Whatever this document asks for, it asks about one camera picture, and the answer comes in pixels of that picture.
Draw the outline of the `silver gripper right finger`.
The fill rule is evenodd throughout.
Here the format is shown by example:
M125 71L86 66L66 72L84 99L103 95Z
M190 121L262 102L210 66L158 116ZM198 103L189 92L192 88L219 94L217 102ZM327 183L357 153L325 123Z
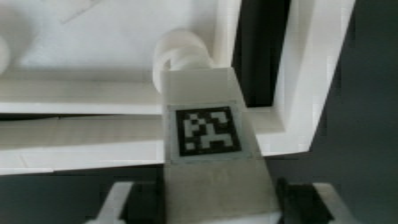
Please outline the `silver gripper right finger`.
M277 179L283 217L277 224L356 224L349 206L331 183L290 183Z

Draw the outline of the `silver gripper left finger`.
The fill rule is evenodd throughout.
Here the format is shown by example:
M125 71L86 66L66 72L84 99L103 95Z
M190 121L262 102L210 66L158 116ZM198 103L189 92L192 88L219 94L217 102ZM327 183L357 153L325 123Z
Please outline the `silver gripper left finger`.
M155 215L155 182L123 181L110 187L100 211L86 224L151 224Z

